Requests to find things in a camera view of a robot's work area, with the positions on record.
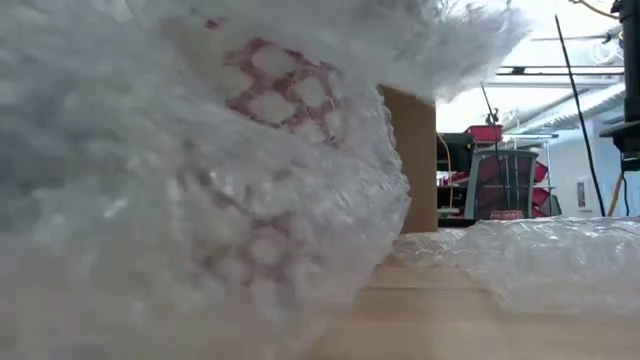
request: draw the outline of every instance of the wooden surface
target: wooden surface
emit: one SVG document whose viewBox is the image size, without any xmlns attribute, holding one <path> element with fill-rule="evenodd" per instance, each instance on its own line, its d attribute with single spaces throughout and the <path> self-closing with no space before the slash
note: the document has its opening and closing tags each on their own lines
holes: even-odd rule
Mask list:
<svg viewBox="0 0 640 360">
<path fill-rule="evenodd" d="M 388 263 L 311 359 L 640 359 L 640 320 L 505 313 L 455 268 Z"/>
</svg>

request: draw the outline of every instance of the bubble wrap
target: bubble wrap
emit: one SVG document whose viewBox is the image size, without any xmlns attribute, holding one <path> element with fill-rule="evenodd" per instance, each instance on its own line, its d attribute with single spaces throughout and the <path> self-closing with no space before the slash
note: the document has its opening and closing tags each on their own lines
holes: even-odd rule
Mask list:
<svg viewBox="0 0 640 360">
<path fill-rule="evenodd" d="M 380 78 L 230 4 L 0 3 L 0 358 L 301 358 L 391 250 Z"/>
<path fill-rule="evenodd" d="M 404 241 L 406 262 L 458 265 L 511 311 L 640 313 L 638 219 L 484 221 Z"/>
<path fill-rule="evenodd" d="M 228 20 L 237 33 L 296 49 L 315 61 L 431 100 L 449 100 L 494 75 L 541 18 L 547 0 L 191 0 L 171 14 Z"/>
</svg>

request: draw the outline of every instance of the yellow cable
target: yellow cable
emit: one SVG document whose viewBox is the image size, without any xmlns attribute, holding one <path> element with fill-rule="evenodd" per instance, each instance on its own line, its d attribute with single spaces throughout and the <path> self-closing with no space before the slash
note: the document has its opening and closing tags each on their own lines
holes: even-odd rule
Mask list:
<svg viewBox="0 0 640 360">
<path fill-rule="evenodd" d="M 596 14 L 600 14 L 602 16 L 606 16 L 609 19 L 614 19 L 614 20 L 618 20 L 618 17 L 612 14 L 609 14 L 608 12 L 604 12 L 600 9 L 598 9 L 597 7 L 591 5 L 590 3 L 588 3 L 586 0 L 569 0 L 569 2 L 574 3 L 574 4 L 582 4 L 584 5 L 587 9 L 595 12 Z"/>
<path fill-rule="evenodd" d="M 609 212 L 607 213 L 608 217 L 613 216 L 613 213 L 616 211 L 616 206 L 618 206 L 618 198 L 620 197 L 620 187 L 622 185 L 623 178 L 624 174 L 620 173 L 620 176 L 618 176 L 618 182 L 616 183 L 616 190 L 613 193 L 613 199 L 611 200 L 611 206 L 609 206 Z"/>
<path fill-rule="evenodd" d="M 440 135 L 440 133 L 436 133 L 438 135 L 438 139 L 444 145 L 444 149 L 447 152 L 447 164 L 449 165 L 449 209 L 453 209 L 453 171 L 451 171 L 451 153 L 449 152 L 449 146 L 444 142 L 444 139 Z"/>
</svg>

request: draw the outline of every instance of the black cable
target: black cable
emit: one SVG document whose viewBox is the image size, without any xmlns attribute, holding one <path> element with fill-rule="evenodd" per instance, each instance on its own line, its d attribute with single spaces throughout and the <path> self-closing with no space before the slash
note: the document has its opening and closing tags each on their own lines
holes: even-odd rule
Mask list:
<svg viewBox="0 0 640 360">
<path fill-rule="evenodd" d="M 622 182 L 624 183 L 624 206 L 627 209 L 626 216 L 629 217 L 629 194 L 627 193 L 627 178 L 624 176 L 624 155 L 620 155 L 620 171 L 622 171 Z"/>
<path fill-rule="evenodd" d="M 487 108 L 489 109 L 489 114 L 487 115 L 487 125 L 493 125 L 493 131 L 496 135 L 496 162 L 498 164 L 498 174 L 500 176 L 500 185 L 502 185 L 502 199 L 504 200 L 505 210 L 509 210 L 509 194 L 507 193 L 507 185 L 505 184 L 504 174 L 502 173 L 502 165 L 500 164 L 500 153 L 498 152 L 498 144 L 500 143 L 500 136 L 498 136 L 498 129 L 495 128 L 498 123 L 498 110 L 496 109 L 496 114 L 493 113 L 493 109 L 491 108 L 491 104 L 489 103 L 489 96 L 487 96 L 487 91 L 484 88 L 484 84 L 480 83 L 480 87 L 482 88 L 482 93 L 484 94 L 484 100 L 487 103 Z"/>
<path fill-rule="evenodd" d="M 562 53 L 564 54 L 564 60 L 567 63 L 567 71 L 569 72 L 569 79 L 571 80 L 571 89 L 573 89 L 573 97 L 576 100 L 576 107 L 578 108 L 578 118 L 580 118 L 580 125 L 582 127 L 582 136 L 584 137 L 584 143 L 587 147 L 587 158 L 589 159 L 589 170 L 591 170 L 591 177 L 593 178 L 593 185 L 596 187 L 596 195 L 598 196 L 598 205 L 600 205 L 600 215 L 605 216 L 604 202 L 602 201 L 602 193 L 600 193 L 600 184 L 598 183 L 598 177 L 596 176 L 596 169 L 593 165 L 593 155 L 591 154 L 591 145 L 589 144 L 589 135 L 587 134 L 587 127 L 584 124 L 584 116 L 582 109 L 580 108 L 580 97 L 578 96 L 578 90 L 576 88 L 576 82 L 573 79 L 573 72 L 571 71 L 571 62 L 569 61 L 569 54 L 567 53 L 567 46 L 564 43 L 564 36 L 562 36 L 562 29 L 560 27 L 560 19 L 558 15 L 556 18 L 556 27 L 558 28 L 558 37 L 560 37 L 560 44 L 562 44 Z"/>
<path fill-rule="evenodd" d="M 622 182 L 624 182 L 624 206 L 627 208 L 627 217 L 629 216 L 629 196 L 627 194 L 627 178 L 622 173 Z"/>
</svg>

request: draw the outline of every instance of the black pole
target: black pole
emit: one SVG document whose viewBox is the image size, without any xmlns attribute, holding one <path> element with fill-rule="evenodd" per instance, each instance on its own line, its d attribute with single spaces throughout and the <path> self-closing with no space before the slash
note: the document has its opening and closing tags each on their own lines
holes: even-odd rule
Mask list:
<svg viewBox="0 0 640 360">
<path fill-rule="evenodd" d="M 616 0 L 611 8 L 622 23 L 626 98 L 624 123 L 602 133 L 613 137 L 623 156 L 623 170 L 640 170 L 640 0 Z"/>
</svg>

